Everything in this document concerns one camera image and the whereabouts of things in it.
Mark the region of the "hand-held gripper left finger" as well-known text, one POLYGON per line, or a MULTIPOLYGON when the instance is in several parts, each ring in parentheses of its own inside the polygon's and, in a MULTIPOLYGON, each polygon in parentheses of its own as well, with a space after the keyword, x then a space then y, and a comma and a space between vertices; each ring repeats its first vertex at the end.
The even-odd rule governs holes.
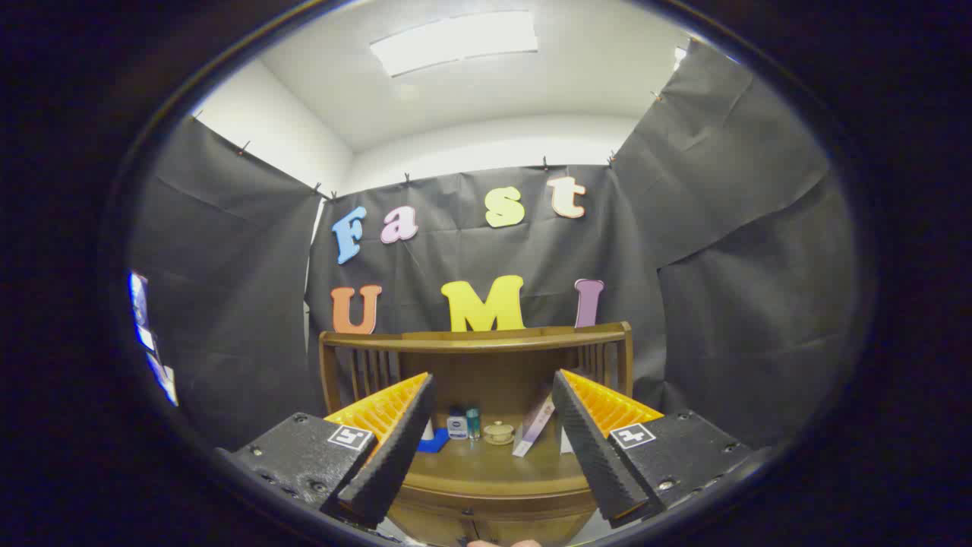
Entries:
POLYGON ((434 376, 424 372, 325 418, 294 413, 219 454, 275 498, 373 529, 409 474, 434 402, 434 376))

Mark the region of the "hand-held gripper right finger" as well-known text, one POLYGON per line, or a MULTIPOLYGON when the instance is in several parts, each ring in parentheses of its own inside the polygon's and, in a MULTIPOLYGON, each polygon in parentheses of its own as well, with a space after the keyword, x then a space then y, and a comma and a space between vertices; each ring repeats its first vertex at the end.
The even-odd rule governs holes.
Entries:
POLYGON ((688 501, 753 454, 691 409, 663 415, 566 369, 555 373, 551 396, 598 512, 611 527, 688 501))

